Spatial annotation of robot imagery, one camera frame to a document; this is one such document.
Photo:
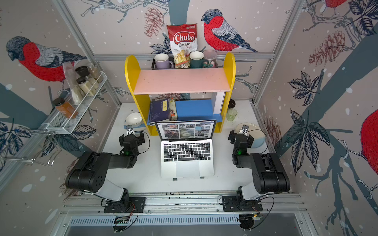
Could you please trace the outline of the silver laptop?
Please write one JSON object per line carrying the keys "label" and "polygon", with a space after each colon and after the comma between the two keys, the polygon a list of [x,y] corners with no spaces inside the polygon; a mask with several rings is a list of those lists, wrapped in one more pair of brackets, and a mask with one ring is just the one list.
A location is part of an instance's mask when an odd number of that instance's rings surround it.
{"label": "silver laptop", "polygon": [[213,134],[216,120],[155,123],[161,139],[163,179],[214,175]]}

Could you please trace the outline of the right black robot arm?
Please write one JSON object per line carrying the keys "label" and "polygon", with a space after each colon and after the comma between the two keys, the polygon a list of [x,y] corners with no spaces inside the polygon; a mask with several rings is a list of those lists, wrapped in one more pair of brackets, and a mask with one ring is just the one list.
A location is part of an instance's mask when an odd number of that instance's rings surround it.
{"label": "right black robot arm", "polygon": [[252,182],[241,186],[237,196],[244,201],[254,201],[266,194],[280,194],[291,189],[287,173],[276,153],[247,153],[253,137],[230,131],[228,140],[233,144],[232,162],[237,168],[250,169]]}

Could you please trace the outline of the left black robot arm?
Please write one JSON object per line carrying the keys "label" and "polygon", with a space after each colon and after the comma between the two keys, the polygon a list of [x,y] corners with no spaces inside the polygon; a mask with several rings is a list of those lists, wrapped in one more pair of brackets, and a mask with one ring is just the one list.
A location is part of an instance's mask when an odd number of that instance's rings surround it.
{"label": "left black robot arm", "polygon": [[121,151],[118,154],[108,152],[85,152],[76,162],[66,177],[68,189],[91,193],[108,201],[121,202],[128,196],[126,189],[109,181],[106,176],[109,169],[131,169],[141,153],[139,146],[145,143],[145,132],[129,130],[127,135],[119,137]]}

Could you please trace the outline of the black lid spice jar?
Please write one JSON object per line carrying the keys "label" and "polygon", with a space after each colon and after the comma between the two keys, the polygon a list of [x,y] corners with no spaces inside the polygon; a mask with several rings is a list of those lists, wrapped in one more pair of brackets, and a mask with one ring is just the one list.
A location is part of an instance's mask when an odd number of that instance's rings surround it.
{"label": "black lid spice jar", "polygon": [[86,66],[80,66],[75,69],[75,72],[80,76],[76,79],[77,83],[84,84],[84,81],[89,82],[94,89],[99,88],[99,84],[96,79],[90,74],[89,69]]}

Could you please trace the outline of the cream and blue plate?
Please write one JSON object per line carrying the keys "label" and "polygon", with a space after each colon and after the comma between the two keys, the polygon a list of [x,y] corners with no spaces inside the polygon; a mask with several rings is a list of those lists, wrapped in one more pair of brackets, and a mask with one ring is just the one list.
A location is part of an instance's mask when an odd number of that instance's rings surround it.
{"label": "cream and blue plate", "polygon": [[265,143],[265,133],[255,124],[252,123],[241,123],[238,124],[234,130],[235,133],[239,133],[242,125],[248,125],[249,131],[245,135],[251,135],[254,138],[254,142],[252,144],[252,148],[258,148]]}

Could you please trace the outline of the white bowl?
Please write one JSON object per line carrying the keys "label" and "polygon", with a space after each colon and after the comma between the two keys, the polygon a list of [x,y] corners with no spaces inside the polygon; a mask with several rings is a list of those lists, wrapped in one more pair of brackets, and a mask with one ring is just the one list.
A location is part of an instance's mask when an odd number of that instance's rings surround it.
{"label": "white bowl", "polygon": [[129,114],[126,117],[125,124],[126,126],[131,125],[133,127],[138,127],[142,125],[143,119],[142,119],[141,114],[139,112],[134,112],[134,113]]}

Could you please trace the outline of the green drinking glass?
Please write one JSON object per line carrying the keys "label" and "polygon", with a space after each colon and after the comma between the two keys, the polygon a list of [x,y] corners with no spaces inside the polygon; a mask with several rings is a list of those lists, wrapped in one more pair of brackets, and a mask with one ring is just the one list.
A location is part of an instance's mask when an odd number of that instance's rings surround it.
{"label": "green drinking glass", "polygon": [[226,113],[226,119],[230,122],[234,121],[236,116],[238,115],[238,112],[236,109],[234,108],[229,108],[227,109],[227,113]]}

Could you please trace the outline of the dark blue book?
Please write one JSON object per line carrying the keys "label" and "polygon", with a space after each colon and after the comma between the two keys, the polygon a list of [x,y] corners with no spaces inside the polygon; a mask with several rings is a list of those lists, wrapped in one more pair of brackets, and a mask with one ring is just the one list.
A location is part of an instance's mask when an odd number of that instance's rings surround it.
{"label": "dark blue book", "polygon": [[148,115],[148,125],[154,125],[158,122],[168,122],[169,120],[169,99],[152,101]]}

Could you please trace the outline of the illustrated thin book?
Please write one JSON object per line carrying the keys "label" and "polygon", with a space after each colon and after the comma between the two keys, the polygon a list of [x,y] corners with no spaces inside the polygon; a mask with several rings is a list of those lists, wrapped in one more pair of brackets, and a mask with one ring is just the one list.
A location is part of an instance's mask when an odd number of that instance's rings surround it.
{"label": "illustrated thin book", "polygon": [[174,98],[169,99],[169,117],[170,121],[176,121],[178,119],[176,103]]}

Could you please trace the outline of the white grey book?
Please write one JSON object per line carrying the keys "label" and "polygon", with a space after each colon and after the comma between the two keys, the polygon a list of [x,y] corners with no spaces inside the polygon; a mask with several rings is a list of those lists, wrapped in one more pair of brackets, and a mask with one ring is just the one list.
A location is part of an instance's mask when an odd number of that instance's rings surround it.
{"label": "white grey book", "polygon": [[221,114],[224,97],[225,97],[225,91],[212,93],[211,101],[212,101],[213,114]]}

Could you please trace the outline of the yellow shelf unit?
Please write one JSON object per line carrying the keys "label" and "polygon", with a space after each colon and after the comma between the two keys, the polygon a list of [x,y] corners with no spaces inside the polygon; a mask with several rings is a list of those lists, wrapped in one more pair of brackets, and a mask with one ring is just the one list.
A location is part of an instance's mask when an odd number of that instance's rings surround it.
{"label": "yellow shelf unit", "polygon": [[142,70],[137,58],[130,55],[125,60],[125,78],[147,131],[152,136],[157,136],[158,131],[147,123],[151,103],[149,95],[224,91],[222,122],[215,125],[215,132],[221,133],[235,83],[236,59],[229,52],[225,55],[222,68]]}

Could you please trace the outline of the pale spice jar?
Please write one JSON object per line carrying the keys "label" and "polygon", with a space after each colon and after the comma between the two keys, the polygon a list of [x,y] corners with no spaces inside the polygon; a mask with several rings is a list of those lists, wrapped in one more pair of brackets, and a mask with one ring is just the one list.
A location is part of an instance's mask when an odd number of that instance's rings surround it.
{"label": "pale spice jar", "polygon": [[92,85],[85,77],[80,77],[76,79],[76,82],[78,83],[81,90],[87,95],[87,96],[95,96],[95,87]]}

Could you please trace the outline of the clear plastic bag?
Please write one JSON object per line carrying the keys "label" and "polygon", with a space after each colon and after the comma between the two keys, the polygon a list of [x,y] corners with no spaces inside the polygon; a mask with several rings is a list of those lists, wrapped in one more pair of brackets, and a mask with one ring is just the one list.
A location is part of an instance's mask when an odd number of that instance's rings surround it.
{"label": "clear plastic bag", "polygon": [[69,85],[70,91],[71,91],[71,96],[74,105],[79,105],[82,100],[84,99],[85,94],[79,87],[76,79],[76,73],[74,71],[74,67],[72,66],[72,63],[66,62],[63,63],[63,70],[64,70],[64,75],[66,78],[66,81]]}

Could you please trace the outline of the orange spice jar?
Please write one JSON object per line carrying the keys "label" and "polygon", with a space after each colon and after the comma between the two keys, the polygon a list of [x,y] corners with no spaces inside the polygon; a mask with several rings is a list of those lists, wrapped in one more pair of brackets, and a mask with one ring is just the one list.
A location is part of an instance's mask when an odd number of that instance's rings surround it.
{"label": "orange spice jar", "polygon": [[53,104],[55,105],[55,108],[67,119],[74,119],[78,115],[75,108],[63,98],[54,99]]}

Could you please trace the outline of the rear spice jar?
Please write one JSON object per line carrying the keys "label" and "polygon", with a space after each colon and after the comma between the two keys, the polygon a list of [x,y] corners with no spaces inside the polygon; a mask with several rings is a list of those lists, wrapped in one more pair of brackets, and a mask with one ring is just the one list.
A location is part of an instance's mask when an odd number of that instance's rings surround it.
{"label": "rear spice jar", "polygon": [[100,84],[103,81],[103,77],[99,69],[91,63],[87,64],[87,68],[91,76]]}

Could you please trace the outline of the glass candy jar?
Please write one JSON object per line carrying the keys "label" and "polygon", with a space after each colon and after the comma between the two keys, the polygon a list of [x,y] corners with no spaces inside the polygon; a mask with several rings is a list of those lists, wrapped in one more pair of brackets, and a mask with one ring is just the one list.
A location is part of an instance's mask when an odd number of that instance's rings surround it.
{"label": "glass candy jar", "polygon": [[217,53],[215,50],[203,51],[203,68],[217,68]]}

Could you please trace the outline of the purple mug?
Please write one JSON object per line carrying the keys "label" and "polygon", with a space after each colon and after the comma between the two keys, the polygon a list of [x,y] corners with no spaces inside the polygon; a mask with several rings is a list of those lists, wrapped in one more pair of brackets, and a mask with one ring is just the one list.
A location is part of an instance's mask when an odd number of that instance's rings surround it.
{"label": "purple mug", "polygon": [[157,69],[172,69],[174,68],[174,62],[169,60],[168,54],[157,54],[154,57]]}

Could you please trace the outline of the dark green mug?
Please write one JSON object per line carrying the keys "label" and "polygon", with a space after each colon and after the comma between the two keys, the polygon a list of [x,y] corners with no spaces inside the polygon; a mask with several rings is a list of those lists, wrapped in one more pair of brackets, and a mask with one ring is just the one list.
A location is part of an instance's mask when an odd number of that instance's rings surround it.
{"label": "dark green mug", "polygon": [[190,66],[191,68],[203,68],[204,54],[200,51],[190,53]]}

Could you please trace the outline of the red Chuba chips bag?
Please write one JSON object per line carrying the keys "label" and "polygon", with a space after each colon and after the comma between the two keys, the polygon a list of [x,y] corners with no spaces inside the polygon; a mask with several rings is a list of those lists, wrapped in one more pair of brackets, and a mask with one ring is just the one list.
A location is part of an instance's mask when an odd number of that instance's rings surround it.
{"label": "red Chuba chips bag", "polygon": [[168,25],[175,68],[190,68],[190,54],[197,50],[197,24]]}

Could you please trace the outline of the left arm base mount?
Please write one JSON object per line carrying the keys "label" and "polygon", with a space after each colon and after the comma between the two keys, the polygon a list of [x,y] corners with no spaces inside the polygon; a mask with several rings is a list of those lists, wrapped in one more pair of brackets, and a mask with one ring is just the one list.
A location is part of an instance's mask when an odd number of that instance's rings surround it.
{"label": "left arm base mount", "polygon": [[146,197],[128,197],[120,202],[107,201],[104,213],[143,213]]}

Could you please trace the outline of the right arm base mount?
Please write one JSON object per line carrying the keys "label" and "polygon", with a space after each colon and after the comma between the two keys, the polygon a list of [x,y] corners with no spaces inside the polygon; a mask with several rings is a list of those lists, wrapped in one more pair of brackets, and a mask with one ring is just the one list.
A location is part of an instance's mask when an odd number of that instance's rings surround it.
{"label": "right arm base mount", "polygon": [[236,196],[222,196],[219,199],[219,204],[222,205],[224,212],[263,211],[261,201],[246,201],[243,198],[237,200]]}

